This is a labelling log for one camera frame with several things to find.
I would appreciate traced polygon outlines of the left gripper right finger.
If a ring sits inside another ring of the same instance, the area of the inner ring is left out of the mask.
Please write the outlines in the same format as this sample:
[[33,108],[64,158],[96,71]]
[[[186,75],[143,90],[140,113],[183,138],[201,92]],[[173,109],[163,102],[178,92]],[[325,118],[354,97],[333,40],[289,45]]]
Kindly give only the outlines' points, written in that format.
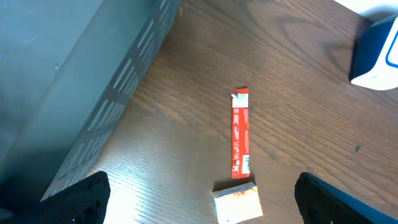
[[397,224],[396,218],[366,205],[309,172],[300,174],[294,196],[304,223]]

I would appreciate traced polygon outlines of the red white small packet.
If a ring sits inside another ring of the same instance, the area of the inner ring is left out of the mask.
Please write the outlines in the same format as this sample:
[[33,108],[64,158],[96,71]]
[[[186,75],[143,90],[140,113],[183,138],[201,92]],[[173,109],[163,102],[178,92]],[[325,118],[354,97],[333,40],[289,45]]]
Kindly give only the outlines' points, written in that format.
[[250,176],[249,88],[231,91],[231,178]]

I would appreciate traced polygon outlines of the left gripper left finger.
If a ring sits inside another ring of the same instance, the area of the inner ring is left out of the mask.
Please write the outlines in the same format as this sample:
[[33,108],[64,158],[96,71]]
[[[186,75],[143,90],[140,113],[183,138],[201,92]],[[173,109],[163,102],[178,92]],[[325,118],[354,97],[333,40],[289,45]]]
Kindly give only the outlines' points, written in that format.
[[110,193],[107,173],[99,171],[1,224],[103,224]]

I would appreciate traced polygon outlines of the orange small box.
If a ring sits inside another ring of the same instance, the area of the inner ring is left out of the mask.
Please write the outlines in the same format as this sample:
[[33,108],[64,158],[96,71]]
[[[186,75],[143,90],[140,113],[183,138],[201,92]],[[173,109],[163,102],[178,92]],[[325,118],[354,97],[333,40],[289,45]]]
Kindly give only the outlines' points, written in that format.
[[263,216],[258,187],[253,182],[213,192],[219,224],[235,224]]

